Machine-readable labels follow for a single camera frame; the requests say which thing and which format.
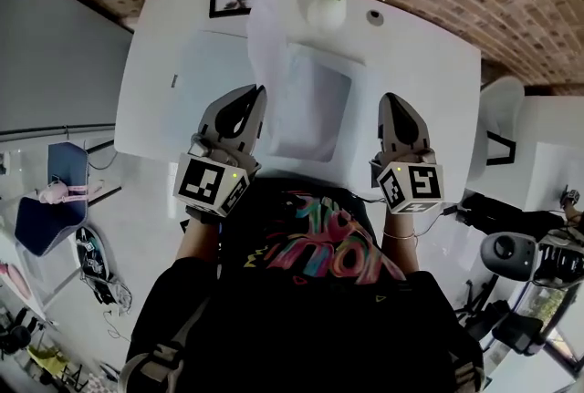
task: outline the flower vase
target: flower vase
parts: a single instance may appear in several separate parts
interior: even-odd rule
[[[312,0],[307,17],[308,23],[317,30],[337,30],[347,17],[347,0]]]

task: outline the white floor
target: white floor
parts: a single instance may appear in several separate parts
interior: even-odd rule
[[[96,166],[107,164],[112,149],[92,155]],[[15,154],[11,176],[0,177],[0,196],[7,199],[43,187],[46,174],[46,151],[36,149]],[[141,307],[156,278],[173,261],[182,239],[179,222],[186,219],[183,207],[172,197],[172,165],[120,154],[112,167],[101,173],[105,178],[121,177],[122,191],[89,209],[89,223],[99,232],[109,250],[112,271],[133,294],[132,310],[124,317],[110,319],[120,333],[129,338]],[[375,203],[368,206],[371,222],[378,239],[385,208]],[[436,214],[417,217],[416,231],[427,229]],[[452,216],[441,217],[434,227],[420,237],[418,254],[422,269],[434,274],[446,297],[459,307],[465,299],[465,281],[482,283],[490,273],[480,263],[478,248],[483,235],[456,222]],[[67,243],[56,253],[70,253]],[[188,294],[185,282],[185,293]],[[495,289],[508,295],[504,284]],[[47,316],[58,323],[58,338],[75,351],[87,366],[106,361],[120,368],[126,356],[128,342],[109,336],[110,327],[93,293],[79,280],[74,280],[50,306]]]

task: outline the blue chair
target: blue chair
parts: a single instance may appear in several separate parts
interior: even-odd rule
[[[47,183],[59,180],[67,186],[87,186],[89,154],[111,145],[113,140],[87,150],[68,142],[49,145]],[[46,255],[83,226],[88,219],[89,206],[120,190],[121,187],[118,187],[91,202],[65,202],[55,205],[25,197],[18,205],[16,239],[33,255]]]

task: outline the white table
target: white table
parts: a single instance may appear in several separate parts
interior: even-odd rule
[[[245,36],[247,16],[209,19],[209,2],[146,0],[121,86],[115,134],[118,151],[178,161],[179,154],[188,149],[190,136],[185,138],[182,124],[190,125],[190,132],[196,131],[203,109],[175,106],[173,101],[176,91],[172,93],[172,80],[184,67],[184,49],[200,30]],[[279,0],[288,41],[353,59],[367,68],[367,86],[360,92],[359,105],[353,107],[358,116],[346,126],[355,130],[358,145],[354,158],[345,161],[349,166],[343,172],[349,179],[340,185],[379,194],[370,187],[368,161],[380,150],[379,100],[383,93],[392,91],[408,100],[426,120],[438,162],[443,165],[445,199],[458,202],[475,139],[480,51],[434,24],[374,0],[349,0],[343,27],[333,35],[321,34],[306,21],[309,2]],[[383,15],[383,26],[368,23],[370,10]],[[218,64],[228,63],[221,54],[216,57]],[[188,77],[186,81],[182,78],[183,83],[189,83]],[[203,94],[208,84],[200,80],[197,84]],[[225,86],[225,92],[229,89],[232,87]],[[174,109],[172,122],[169,106]],[[264,168],[275,167],[269,158],[260,162]],[[302,163],[295,172],[303,172]]]

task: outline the black picture frame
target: black picture frame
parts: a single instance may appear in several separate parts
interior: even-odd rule
[[[228,16],[247,16],[251,12],[251,7],[236,8],[228,10],[217,10],[217,0],[211,0],[209,4],[209,18],[228,17]]]

